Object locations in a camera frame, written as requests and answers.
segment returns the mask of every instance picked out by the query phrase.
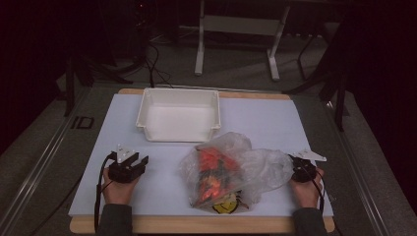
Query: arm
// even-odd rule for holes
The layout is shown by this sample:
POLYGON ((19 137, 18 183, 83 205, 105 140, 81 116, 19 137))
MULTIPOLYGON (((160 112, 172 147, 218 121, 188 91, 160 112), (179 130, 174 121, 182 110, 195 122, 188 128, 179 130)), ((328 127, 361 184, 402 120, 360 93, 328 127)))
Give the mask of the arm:
MULTIPOLYGON (((325 172, 320 168, 317 168, 317 171, 319 174, 315 182, 321 189, 320 181, 325 172)), ((300 207, 293 213, 296 235, 328 235, 322 213, 317 209, 319 192, 314 184, 312 182, 299 183, 294 180, 291 180, 290 184, 300 207)))
POLYGON ((108 178, 108 168, 104 169, 103 177, 102 188, 106 205, 96 235, 132 235, 132 207, 129 203, 139 178, 129 184, 112 182, 108 178))

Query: dark background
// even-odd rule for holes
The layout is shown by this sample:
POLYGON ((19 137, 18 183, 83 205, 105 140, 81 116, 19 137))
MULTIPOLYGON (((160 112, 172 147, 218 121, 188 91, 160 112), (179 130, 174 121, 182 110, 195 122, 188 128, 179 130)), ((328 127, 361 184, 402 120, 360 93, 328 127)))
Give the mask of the dark background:
MULTIPOLYGON (((160 2, 160 27, 175 35, 173 26, 176 24, 197 25, 198 15, 192 13, 198 13, 198 1, 184 0, 174 4, 174 1, 169 1, 165 2, 166 5, 164 1, 160 2), (172 13, 171 8, 178 8, 179 15, 167 14, 172 13)), ((273 13, 268 1, 265 5, 260 4, 258 11, 247 7, 247 2, 241 1, 240 7, 235 8, 237 15, 239 11, 253 13, 254 17, 273 13)), ((94 1, 51 0, 0 3, 0 152, 59 95, 55 81, 65 72, 65 62, 71 52, 71 43, 66 37, 70 29, 65 24, 76 26, 82 24, 83 19, 89 19, 96 25, 92 27, 95 33, 106 35, 94 4, 94 1)), ((360 43, 355 49, 355 58, 350 59, 352 70, 348 80, 348 89, 355 94, 414 211, 417 210, 414 185, 417 180, 417 156, 414 154, 417 147, 416 12, 416 4, 412 1, 378 1, 371 9, 362 11, 361 20, 355 23, 360 33, 351 35, 352 38, 359 37, 360 43)), ((299 17, 297 14, 306 15, 303 10, 293 12, 286 30, 303 33, 305 29, 298 29, 298 24, 295 24, 299 17)), ((81 40, 81 44, 89 45, 93 41, 95 39, 81 40)), ((102 41, 101 48, 108 47, 107 42, 102 41)), ((106 51, 106 55, 94 54, 91 47, 84 50, 92 50, 90 53, 100 58, 112 56, 106 51)))

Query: gray floor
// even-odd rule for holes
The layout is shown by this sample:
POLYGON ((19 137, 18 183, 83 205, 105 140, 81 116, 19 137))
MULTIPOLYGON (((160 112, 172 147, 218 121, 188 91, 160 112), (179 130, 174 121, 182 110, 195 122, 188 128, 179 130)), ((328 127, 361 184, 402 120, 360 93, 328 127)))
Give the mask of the gray floor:
MULTIPOLYGON (((156 69, 160 75, 174 87, 204 87, 220 89, 263 90, 280 92, 301 85, 296 64, 297 53, 305 43, 298 37, 287 36, 279 44, 277 63, 281 76, 280 82, 273 82, 268 72, 265 41, 254 44, 222 44, 207 41, 204 73, 194 75, 197 52, 196 36, 189 34, 181 38, 180 43, 169 43, 159 37, 153 41, 158 49, 156 69)), ((303 57, 306 73, 311 73, 326 49, 326 44, 317 38, 303 57)), ((149 49, 149 59, 156 57, 156 51, 149 49)), ((131 86, 140 88, 149 81, 149 71, 142 68, 135 73, 124 75, 134 81, 131 86)), ((154 73, 156 82, 162 79, 154 73)), ((92 88, 77 87, 78 106, 72 116, 64 118, 65 103, 53 101, 32 125, 8 148, 0 158, 0 212, 2 217, 15 217, 9 227, 5 227, 3 218, 1 229, 7 228, 2 235, 30 235, 34 228, 53 209, 59 205, 77 179, 83 174, 89 160, 112 94, 119 88, 106 79, 98 80, 92 88), (72 129, 76 116, 94 117, 90 130, 72 129), (35 188, 28 190, 26 203, 16 214, 8 212, 10 206, 16 206, 13 200, 25 184, 26 177, 38 160, 45 172, 37 176, 40 181, 35 188)), ((304 106, 300 116, 315 115, 315 110, 325 109, 327 116, 318 116, 312 122, 328 123, 331 109, 320 105, 317 93, 321 85, 310 88, 294 101, 304 106)), ((332 161, 321 164, 326 171, 328 194, 332 200, 335 221, 344 235, 417 235, 415 213, 402 195, 378 142, 373 136, 353 94, 348 93, 345 102, 343 125, 345 132, 331 132, 306 124, 306 134, 311 147, 332 161), (326 133, 325 137, 317 134, 326 133)), ((72 235, 69 230, 71 218, 68 216, 72 197, 53 215, 38 232, 38 235, 72 235)))

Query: white desk frame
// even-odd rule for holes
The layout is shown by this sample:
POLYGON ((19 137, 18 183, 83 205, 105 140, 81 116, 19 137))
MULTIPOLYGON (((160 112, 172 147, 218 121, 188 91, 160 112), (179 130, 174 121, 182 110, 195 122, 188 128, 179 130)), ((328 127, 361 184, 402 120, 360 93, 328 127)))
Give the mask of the white desk frame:
POLYGON ((200 1, 200 26, 199 26, 199 48, 197 51, 196 60, 196 76, 203 74, 203 63, 205 57, 205 30, 207 31, 223 31, 235 33, 251 33, 259 35, 273 35, 274 41, 270 49, 267 50, 267 57, 269 61, 270 74, 273 81, 279 80, 278 69, 276 66, 275 53, 279 41, 282 37, 282 32, 285 26, 286 19, 290 6, 287 5, 282 13, 281 19, 277 20, 263 20, 263 19, 248 19, 235 17, 222 17, 205 15, 205 0, 200 1))

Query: person's left hand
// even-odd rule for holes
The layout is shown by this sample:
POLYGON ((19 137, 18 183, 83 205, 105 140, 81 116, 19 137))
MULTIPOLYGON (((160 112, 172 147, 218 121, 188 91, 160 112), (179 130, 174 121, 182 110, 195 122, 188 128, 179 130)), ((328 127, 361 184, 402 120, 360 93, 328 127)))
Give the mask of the person's left hand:
POLYGON ((115 181, 112 182, 112 180, 108 177, 108 168, 104 169, 103 177, 104 184, 101 185, 101 189, 104 188, 102 193, 104 195, 105 202, 107 204, 128 205, 131 201, 133 190, 139 182, 139 177, 129 184, 117 183, 115 181))

